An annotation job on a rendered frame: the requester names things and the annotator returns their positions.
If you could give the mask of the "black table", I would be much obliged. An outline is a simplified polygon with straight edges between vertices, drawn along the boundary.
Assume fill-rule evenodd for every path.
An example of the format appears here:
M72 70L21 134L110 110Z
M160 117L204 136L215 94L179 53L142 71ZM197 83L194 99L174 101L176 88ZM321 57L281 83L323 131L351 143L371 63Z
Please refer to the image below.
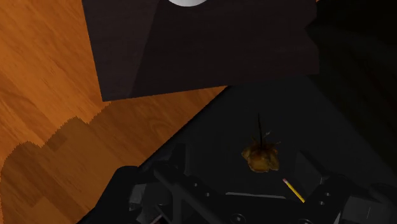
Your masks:
M266 140L277 145L278 171L253 172L243 149L259 139L257 115ZM166 160L186 145L186 175L223 196L230 224L294 224L303 203L282 181L305 196L295 178L296 156L307 151L328 171L363 188L397 187L371 146L308 78L228 87L140 166L116 170L95 207L77 224L167 224L156 209L130 210L139 171Z

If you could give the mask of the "yellow pencil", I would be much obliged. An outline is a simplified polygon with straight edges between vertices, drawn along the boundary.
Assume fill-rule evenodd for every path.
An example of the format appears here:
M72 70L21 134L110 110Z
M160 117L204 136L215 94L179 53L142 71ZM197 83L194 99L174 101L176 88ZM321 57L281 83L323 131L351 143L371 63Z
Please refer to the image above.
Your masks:
M282 181L286 184L286 186L296 195L299 200L304 203L305 199L301 196L301 194L298 193L298 191L293 187L293 185L285 178L282 179Z

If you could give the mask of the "yellow rose with dark stem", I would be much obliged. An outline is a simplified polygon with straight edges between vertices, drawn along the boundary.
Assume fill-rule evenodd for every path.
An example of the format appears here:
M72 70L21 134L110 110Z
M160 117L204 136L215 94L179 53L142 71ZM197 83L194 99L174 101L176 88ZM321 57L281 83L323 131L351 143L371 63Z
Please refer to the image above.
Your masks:
M260 114L257 115L257 122L260 138L255 139L252 136L252 143L243 149L241 155L253 172L264 173L278 171L280 162L277 145L280 144L280 142L270 143L266 140L271 131L263 133Z

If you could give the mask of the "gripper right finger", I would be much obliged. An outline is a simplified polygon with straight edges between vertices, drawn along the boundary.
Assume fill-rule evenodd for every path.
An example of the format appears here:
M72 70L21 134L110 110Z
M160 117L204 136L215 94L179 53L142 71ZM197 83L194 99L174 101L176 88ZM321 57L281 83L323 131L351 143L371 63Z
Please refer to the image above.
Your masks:
M295 178L305 196L294 224L397 224L397 187L363 188L328 171L307 151L296 156Z

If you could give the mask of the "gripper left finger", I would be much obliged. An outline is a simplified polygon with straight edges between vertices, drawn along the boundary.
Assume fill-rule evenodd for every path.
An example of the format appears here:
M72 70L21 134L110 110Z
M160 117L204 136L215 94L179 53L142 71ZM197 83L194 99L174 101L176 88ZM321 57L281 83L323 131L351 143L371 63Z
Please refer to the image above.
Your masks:
M224 199L186 175L186 145L177 144L168 159L139 171L129 203L131 211L156 209L167 224L230 224Z

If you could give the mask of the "dark robot stand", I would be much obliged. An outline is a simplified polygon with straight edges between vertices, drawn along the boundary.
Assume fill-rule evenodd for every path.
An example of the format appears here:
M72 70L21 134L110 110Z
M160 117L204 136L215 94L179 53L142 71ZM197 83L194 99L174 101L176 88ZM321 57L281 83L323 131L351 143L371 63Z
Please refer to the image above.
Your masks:
M81 0L103 101L314 74L316 0Z

